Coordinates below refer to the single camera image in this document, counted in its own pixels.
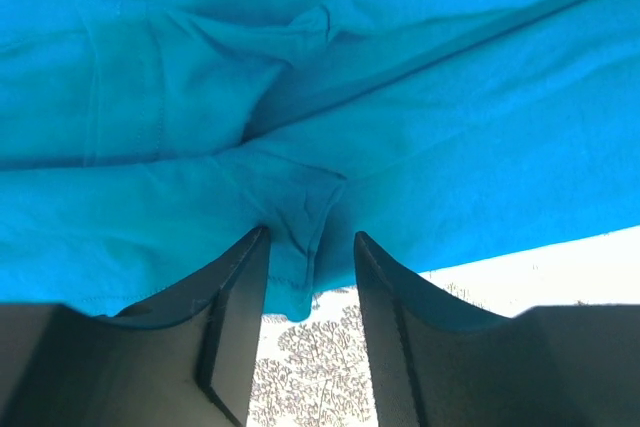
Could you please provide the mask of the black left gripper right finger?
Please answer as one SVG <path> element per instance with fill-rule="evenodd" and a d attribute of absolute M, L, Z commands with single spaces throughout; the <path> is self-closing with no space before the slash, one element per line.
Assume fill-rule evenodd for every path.
<path fill-rule="evenodd" d="M 383 426 L 635 426 L 639 309 L 539 306 L 507 318 L 354 239 Z"/>

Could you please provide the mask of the teal blue t shirt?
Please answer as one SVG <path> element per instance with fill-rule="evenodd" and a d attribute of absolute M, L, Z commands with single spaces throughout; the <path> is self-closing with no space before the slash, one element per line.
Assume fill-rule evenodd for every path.
<path fill-rule="evenodd" d="M 267 226 L 302 320 L 636 226 L 639 0 L 1 0 L 1 298 L 113 315 Z"/>

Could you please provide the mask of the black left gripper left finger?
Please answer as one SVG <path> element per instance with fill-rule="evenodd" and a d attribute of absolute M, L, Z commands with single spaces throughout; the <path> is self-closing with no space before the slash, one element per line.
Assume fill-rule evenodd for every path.
<path fill-rule="evenodd" d="M 61 304 L 1 307 L 1 422 L 14 427 L 242 426 L 270 235 L 113 317 Z"/>

